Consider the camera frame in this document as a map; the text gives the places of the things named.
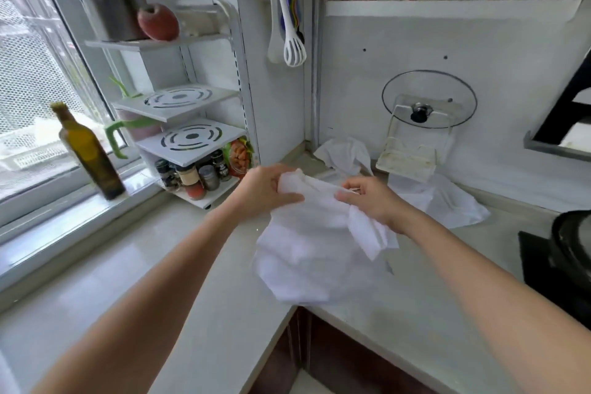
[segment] window sill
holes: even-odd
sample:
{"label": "window sill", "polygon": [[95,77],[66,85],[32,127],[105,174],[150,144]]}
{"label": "window sill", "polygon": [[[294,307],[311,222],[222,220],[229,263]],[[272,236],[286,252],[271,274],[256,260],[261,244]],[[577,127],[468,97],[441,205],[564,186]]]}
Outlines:
{"label": "window sill", "polygon": [[[125,195],[107,201],[94,194],[2,244],[0,292],[159,193],[162,189],[156,180],[148,171],[138,171],[123,180]],[[75,192],[65,198],[77,196]]]}

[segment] seasoning container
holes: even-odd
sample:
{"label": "seasoning container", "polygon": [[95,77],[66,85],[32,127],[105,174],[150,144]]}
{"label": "seasoning container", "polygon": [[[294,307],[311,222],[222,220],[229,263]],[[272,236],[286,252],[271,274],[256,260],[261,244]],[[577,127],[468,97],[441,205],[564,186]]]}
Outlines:
{"label": "seasoning container", "polygon": [[191,164],[186,167],[177,165],[175,167],[181,178],[183,187],[187,191],[188,197],[195,201],[198,199],[203,199],[207,192],[199,180],[199,173],[197,173],[195,164]]}
{"label": "seasoning container", "polygon": [[232,176],[230,175],[230,169],[226,165],[226,159],[223,157],[223,151],[217,150],[212,152],[211,160],[220,177],[220,181],[229,181]]}
{"label": "seasoning container", "polygon": [[179,189],[180,183],[176,173],[170,167],[170,162],[166,159],[159,159],[154,164],[156,171],[160,175],[160,179],[167,192],[174,192]]}
{"label": "seasoning container", "polygon": [[220,178],[213,165],[204,165],[201,167],[199,169],[199,176],[203,181],[203,185],[209,191],[213,191],[220,186]]}

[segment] vertical pipe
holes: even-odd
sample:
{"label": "vertical pipe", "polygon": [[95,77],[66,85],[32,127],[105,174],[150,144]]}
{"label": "vertical pipe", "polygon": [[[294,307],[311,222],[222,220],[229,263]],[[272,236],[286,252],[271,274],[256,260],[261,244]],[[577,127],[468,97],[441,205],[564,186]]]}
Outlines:
{"label": "vertical pipe", "polygon": [[306,143],[307,151],[320,146],[320,70],[322,58],[322,25],[324,0],[312,0],[312,137]]}

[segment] black stove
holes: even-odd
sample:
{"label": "black stove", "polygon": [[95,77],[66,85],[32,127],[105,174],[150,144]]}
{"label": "black stove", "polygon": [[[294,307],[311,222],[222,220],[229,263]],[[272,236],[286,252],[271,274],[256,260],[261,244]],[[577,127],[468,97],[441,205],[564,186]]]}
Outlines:
{"label": "black stove", "polygon": [[591,330],[591,292],[575,285],[554,267],[548,239],[527,232],[519,232],[518,236],[525,284]]}

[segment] olive oil bottle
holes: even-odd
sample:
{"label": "olive oil bottle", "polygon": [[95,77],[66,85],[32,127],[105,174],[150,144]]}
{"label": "olive oil bottle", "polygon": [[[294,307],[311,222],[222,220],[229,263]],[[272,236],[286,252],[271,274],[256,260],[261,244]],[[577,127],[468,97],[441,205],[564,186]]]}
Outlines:
{"label": "olive oil bottle", "polygon": [[51,110],[62,123],[60,139],[76,155],[103,196],[114,199],[124,193],[125,186],[92,130],[78,123],[68,106],[61,101],[52,103]]}

